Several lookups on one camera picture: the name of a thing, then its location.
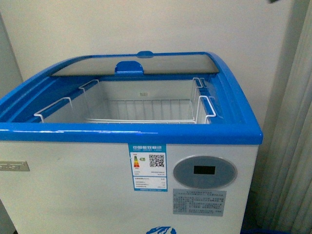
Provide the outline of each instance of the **brand logo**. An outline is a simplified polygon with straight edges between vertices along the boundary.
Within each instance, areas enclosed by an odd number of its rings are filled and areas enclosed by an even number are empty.
[[[150,229],[146,234],[176,234],[176,230],[172,227],[156,227]]]

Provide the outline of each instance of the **digital display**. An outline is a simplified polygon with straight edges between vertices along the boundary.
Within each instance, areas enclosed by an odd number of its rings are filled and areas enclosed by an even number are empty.
[[[214,175],[215,167],[214,166],[194,166],[194,174]]]

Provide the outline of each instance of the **white sticker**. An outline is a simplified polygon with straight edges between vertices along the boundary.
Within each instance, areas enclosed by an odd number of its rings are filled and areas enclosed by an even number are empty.
[[[166,145],[129,144],[136,191],[167,192]]]

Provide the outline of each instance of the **freezer compartment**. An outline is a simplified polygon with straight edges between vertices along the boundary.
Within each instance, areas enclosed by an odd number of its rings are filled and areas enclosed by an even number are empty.
[[[209,124],[216,116],[206,85],[192,80],[100,81],[79,87],[75,99],[63,97],[34,114],[44,123]]]

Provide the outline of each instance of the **blue trim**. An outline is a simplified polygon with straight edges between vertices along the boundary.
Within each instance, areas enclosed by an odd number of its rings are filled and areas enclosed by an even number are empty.
[[[160,53],[153,56],[208,55],[217,66],[218,74],[202,74],[207,89],[200,91],[214,96],[218,118],[212,124],[91,124],[45,123],[32,117],[36,111],[63,96],[75,98],[84,83],[100,80],[126,79],[114,76],[51,77],[74,62],[101,57],[137,55],[83,56],[57,63],[33,76],[0,100],[0,140],[107,142],[148,144],[250,144],[262,142],[262,132],[247,99],[228,66],[213,53]],[[193,75],[148,75],[137,79],[190,79]]]

